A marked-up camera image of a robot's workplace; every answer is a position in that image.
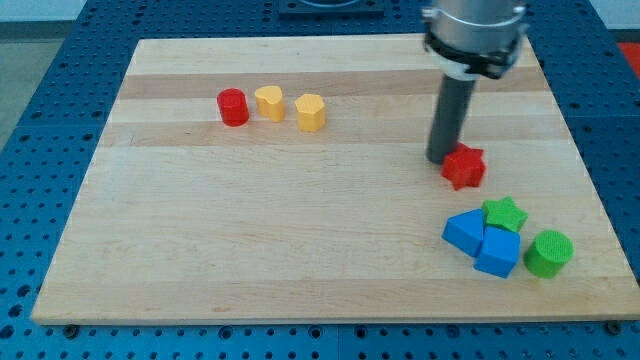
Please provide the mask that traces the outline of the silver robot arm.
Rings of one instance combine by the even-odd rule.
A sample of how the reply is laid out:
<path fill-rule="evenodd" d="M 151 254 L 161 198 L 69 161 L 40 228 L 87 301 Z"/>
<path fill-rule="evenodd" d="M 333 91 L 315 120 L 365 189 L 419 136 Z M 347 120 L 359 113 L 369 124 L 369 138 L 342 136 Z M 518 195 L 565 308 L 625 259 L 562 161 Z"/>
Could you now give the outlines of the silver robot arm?
<path fill-rule="evenodd" d="M 499 79 L 519 59 L 525 13 L 518 0 L 433 0 L 421 9 L 424 49 L 450 78 Z"/>

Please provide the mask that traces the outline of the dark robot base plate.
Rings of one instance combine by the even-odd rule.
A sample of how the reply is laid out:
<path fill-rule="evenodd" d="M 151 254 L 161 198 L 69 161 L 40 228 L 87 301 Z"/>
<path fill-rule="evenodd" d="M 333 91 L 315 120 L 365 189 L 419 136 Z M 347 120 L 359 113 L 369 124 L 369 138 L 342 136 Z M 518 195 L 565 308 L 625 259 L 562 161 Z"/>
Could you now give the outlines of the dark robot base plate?
<path fill-rule="evenodd" d="M 280 16 L 383 15 L 383 0 L 277 0 Z"/>

